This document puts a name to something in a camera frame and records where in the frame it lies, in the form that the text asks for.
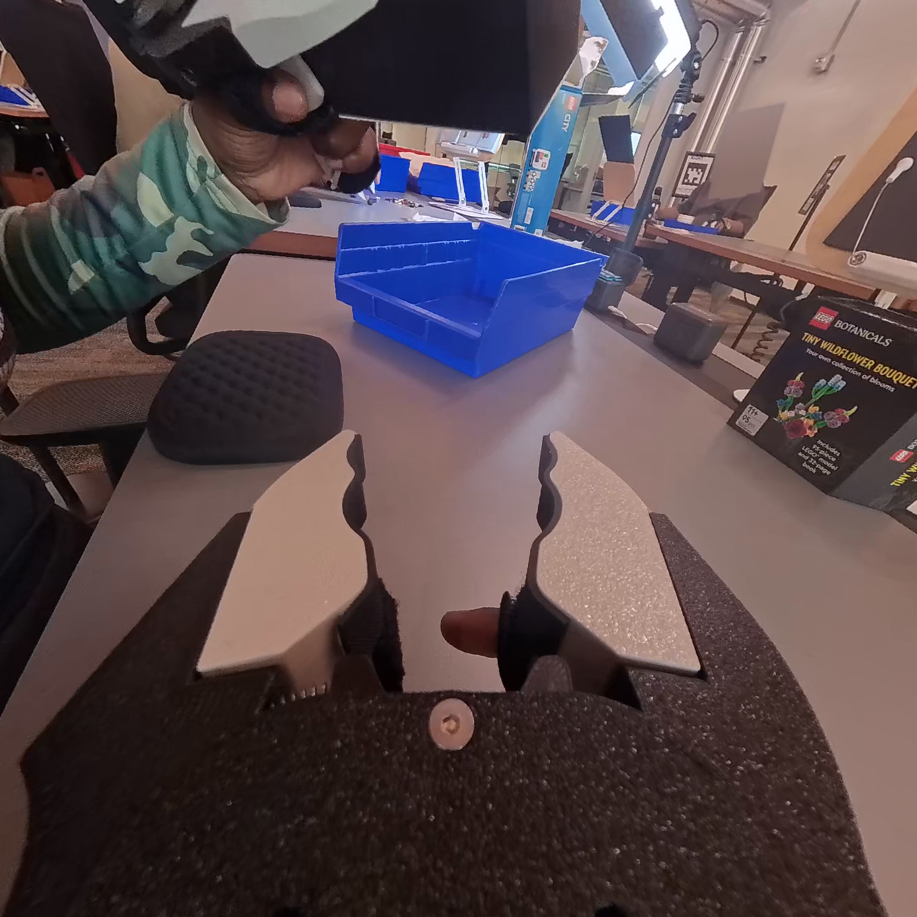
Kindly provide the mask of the black mesh cushion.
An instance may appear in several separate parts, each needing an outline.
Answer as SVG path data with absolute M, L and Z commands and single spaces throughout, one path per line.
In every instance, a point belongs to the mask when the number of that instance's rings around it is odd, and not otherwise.
M 344 427 L 337 351 L 291 332 L 220 331 L 192 342 L 161 384 L 146 431 L 156 452 L 200 466 L 303 459 Z

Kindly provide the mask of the grey desk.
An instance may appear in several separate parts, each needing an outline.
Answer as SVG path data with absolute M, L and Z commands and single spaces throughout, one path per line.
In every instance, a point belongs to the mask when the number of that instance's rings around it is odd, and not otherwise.
M 499 687 L 493 662 L 446 645 L 439 618 L 521 583 L 542 437 L 562 431 L 668 516 L 767 631 L 827 735 L 880 898 L 889 915 L 915 915 L 915 533 L 806 484 L 727 428 L 725 405 L 591 315 L 474 381 L 358 327 L 332 262 L 244 254 L 199 334 L 230 329 L 338 351 L 408 691 Z M 186 467 L 140 443 L 2 715 L 2 913 L 28 830 L 19 759 L 284 471 Z

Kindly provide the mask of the matte black box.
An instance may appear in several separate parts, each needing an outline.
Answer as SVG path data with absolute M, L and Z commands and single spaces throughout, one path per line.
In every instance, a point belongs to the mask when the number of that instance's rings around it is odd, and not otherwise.
M 380 1 L 304 61 L 341 117 L 526 137 L 579 18 L 579 1 Z

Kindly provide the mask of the black light stand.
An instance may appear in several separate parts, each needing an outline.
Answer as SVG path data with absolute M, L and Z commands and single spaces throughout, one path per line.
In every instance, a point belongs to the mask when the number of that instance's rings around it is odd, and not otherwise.
M 617 256 L 630 258 L 635 253 L 640 238 L 646 235 L 647 224 L 654 208 L 654 192 L 659 184 L 671 145 L 693 123 L 695 113 L 687 112 L 687 108 L 704 99 L 703 96 L 696 95 L 695 84 L 701 76 L 705 57 L 716 46 L 720 36 L 719 26 L 714 20 L 702 19 L 698 30 L 699 35 L 703 34 L 705 28 L 714 33 L 708 48 L 701 49 L 698 46 L 698 40 L 693 40 L 691 49 L 679 62 L 675 70 L 679 76 L 679 82 L 664 113 L 659 118 L 658 126 L 653 132 L 644 131 L 641 137 L 638 147 L 641 150 L 641 158 L 636 165 L 635 177 L 629 181 L 622 200 L 614 205 L 608 218 L 597 221 L 590 235 L 583 241 L 584 250 L 601 253 L 610 258 Z M 610 234 L 610 230 L 619 226 L 616 221 L 617 217 L 629 203 L 633 206 L 631 221 L 625 227 L 625 235 L 618 238 Z

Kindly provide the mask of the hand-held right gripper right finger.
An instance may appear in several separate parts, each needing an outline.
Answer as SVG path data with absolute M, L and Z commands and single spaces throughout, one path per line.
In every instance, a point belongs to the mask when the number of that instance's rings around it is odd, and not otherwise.
M 499 610 L 499 673 L 521 692 L 555 659 L 569 688 L 634 701 L 632 672 L 704 676 L 651 512 L 616 473 L 562 433 L 543 438 L 539 532 L 522 588 Z

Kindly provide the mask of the black white marker tag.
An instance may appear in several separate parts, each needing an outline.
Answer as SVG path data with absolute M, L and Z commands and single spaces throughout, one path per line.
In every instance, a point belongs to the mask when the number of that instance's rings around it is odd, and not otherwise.
M 688 151 L 682 160 L 672 196 L 680 200 L 690 197 L 710 177 L 714 162 L 714 153 Z

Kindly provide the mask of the black board on white stand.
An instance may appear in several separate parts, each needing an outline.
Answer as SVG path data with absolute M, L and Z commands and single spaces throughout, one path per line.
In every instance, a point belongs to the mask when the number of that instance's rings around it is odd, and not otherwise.
M 842 206 L 824 245 L 863 281 L 915 297 L 916 136 L 888 155 L 864 190 Z

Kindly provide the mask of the black glossy cardboard box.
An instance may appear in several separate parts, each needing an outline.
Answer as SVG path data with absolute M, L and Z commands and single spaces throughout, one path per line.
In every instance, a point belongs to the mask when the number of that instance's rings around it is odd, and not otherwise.
M 915 315 L 837 296 L 784 307 L 788 335 L 728 427 L 821 492 L 915 527 Z

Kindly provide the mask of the person's left hand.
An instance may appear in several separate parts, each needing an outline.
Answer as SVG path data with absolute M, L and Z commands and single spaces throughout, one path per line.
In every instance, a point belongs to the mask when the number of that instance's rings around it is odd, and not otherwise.
M 247 200 L 280 201 L 334 172 L 361 174 L 378 154 L 373 127 L 343 120 L 327 133 L 281 137 L 245 127 L 217 96 L 191 103 L 192 120 L 214 162 Z

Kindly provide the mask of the person's left forearm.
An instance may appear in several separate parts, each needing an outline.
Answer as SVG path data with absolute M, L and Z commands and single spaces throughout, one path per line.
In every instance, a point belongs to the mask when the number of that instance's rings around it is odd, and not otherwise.
M 2 353 L 111 327 L 286 223 L 229 180 L 184 104 L 96 175 L 1 215 Z

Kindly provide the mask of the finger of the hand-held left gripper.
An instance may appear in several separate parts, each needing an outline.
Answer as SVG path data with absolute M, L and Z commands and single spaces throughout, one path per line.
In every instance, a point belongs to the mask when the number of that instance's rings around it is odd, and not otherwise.
M 271 68 L 335 37 L 376 1 L 196 1 L 184 29 L 226 25 L 249 58 Z

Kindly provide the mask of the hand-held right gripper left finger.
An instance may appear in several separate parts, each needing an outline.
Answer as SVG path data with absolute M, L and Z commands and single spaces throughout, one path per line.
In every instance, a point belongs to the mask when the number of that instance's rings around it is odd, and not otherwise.
M 197 672 L 273 668 L 295 696 L 332 688 L 346 658 L 382 690 L 403 689 L 397 604 L 364 531 L 362 438 L 346 430 L 290 467 L 254 503 Z

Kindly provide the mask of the person's dark clothing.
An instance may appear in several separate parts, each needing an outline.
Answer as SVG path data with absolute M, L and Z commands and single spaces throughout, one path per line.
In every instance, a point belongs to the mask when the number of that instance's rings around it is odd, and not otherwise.
M 1 457 L 1 708 L 88 544 L 92 527 L 55 503 L 40 476 Z

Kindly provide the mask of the small blue plastic bin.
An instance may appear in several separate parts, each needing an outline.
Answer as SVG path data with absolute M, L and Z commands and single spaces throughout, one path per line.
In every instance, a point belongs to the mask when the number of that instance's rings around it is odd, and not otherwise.
M 452 160 L 406 152 L 381 153 L 376 177 L 378 192 L 413 192 L 448 203 L 478 204 L 490 209 L 486 164 L 459 157 Z

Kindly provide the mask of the blue printed carton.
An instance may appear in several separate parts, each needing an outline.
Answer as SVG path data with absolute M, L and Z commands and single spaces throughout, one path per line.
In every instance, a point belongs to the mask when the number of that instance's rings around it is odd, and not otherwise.
M 561 85 L 526 144 L 511 212 L 511 229 L 544 235 L 565 171 L 582 90 Z

